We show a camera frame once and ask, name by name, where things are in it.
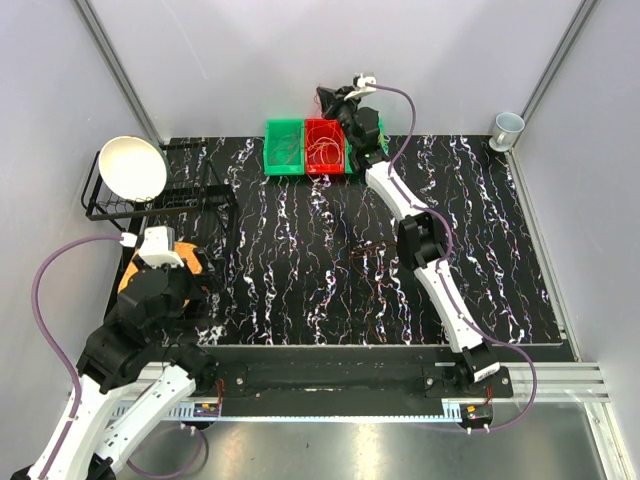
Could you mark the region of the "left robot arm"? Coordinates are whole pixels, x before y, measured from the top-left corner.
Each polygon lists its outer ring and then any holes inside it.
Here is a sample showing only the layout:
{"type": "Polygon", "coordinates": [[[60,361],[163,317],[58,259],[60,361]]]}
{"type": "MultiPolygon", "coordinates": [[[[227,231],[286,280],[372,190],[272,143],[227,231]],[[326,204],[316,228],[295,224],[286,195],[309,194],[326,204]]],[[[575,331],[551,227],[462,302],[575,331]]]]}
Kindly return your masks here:
{"type": "Polygon", "coordinates": [[[205,286],[174,251],[139,253],[137,271],[70,369],[73,392],[44,451],[15,479],[113,479],[169,411],[217,393],[216,362],[187,343],[171,349],[159,378],[117,421],[111,415],[151,362],[162,332],[205,286]]]}

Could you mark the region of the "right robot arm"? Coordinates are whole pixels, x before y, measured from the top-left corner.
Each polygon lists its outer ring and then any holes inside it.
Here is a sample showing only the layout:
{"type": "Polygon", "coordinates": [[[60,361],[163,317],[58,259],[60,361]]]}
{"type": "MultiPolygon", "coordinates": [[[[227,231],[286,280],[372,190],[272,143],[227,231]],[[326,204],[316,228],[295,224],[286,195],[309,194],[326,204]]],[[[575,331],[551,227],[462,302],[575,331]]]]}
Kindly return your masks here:
{"type": "Polygon", "coordinates": [[[361,99],[379,90],[402,96],[410,109],[409,132],[417,111],[412,98],[394,87],[379,87],[372,78],[338,89],[316,88],[322,118],[335,120],[351,147],[352,169],[363,175],[367,187],[384,202],[397,221],[396,253],[401,265],[412,272],[426,290],[445,328],[455,355],[454,384],[466,396],[486,389],[500,363],[491,341],[473,320],[450,270],[453,233],[446,219],[429,208],[404,183],[395,163],[408,146],[410,136],[390,157],[382,146],[379,113],[360,105],[361,99]]]}

